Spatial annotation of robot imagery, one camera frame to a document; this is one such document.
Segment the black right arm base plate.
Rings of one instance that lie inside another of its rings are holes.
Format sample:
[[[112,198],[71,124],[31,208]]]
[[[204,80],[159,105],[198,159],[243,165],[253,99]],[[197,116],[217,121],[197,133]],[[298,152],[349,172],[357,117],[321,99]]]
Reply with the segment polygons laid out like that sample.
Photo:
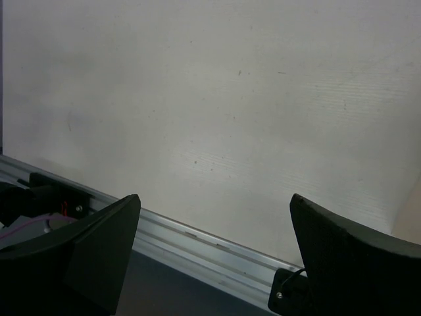
[[[304,272],[305,269],[276,271],[268,299],[269,310],[282,316],[316,315]]]

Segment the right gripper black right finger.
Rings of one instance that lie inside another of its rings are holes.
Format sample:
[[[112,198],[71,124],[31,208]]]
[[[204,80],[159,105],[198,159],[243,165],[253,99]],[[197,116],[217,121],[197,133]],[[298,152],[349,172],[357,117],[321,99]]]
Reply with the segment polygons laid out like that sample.
[[[420,245],[299,194],[289,209],[317,314],[420,314]]]

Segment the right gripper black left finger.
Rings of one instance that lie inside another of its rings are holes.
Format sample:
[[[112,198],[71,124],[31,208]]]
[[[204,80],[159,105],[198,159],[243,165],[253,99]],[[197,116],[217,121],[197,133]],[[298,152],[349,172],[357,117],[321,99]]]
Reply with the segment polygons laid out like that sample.
[[[114,315],[140,210],[138,195],[128,195],[1,249],[1,314]]]

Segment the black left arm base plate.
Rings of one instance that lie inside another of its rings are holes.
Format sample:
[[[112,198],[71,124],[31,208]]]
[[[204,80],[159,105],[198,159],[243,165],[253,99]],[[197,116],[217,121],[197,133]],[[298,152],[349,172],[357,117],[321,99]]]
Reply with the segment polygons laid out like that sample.
[[[29,187],[42,211],[74,219],[84,218],[89,213],[91,195],[82,189],[38,172],[30,174]]]

